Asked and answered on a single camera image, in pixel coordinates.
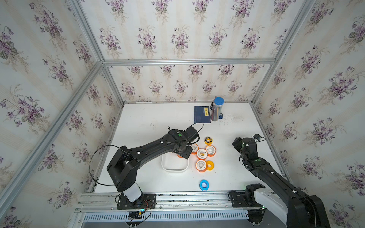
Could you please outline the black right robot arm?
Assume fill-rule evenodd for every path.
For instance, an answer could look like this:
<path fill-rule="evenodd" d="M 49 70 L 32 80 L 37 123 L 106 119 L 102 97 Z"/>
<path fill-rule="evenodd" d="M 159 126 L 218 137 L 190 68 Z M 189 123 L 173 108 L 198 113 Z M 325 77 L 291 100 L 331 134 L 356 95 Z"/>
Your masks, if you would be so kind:
<path fill-rule="evenodd" d="M 329 228 L 330 223 L 322 200 L 308 195 L 278 174 L 268 161 L 259 157 L 257 140 L 235 138 L 234 149 L 240 153 L 239 161 L 263 184 L 246 186 L 243 193 L 228 194 L 233 207 L 262 207 L 268 209 L 288 228 Z"/>

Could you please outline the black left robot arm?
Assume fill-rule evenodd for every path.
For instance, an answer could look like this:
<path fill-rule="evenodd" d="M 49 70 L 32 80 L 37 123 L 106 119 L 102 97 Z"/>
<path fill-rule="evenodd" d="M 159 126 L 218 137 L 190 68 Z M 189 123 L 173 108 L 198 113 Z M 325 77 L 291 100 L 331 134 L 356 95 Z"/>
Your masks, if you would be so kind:
<path fill-rule="evenodd" d="M 148 144 L 131 149 L 119 147 L 106 170 L 117 191 L 135 202 L 143 195 L 136 183 L 137 172 L 142 166 L 166 153 L 189 159 L 194 140 L 199 139 L 199 132 L 193 126 L 185 130 L 169 129 L 167 134 Z"/>

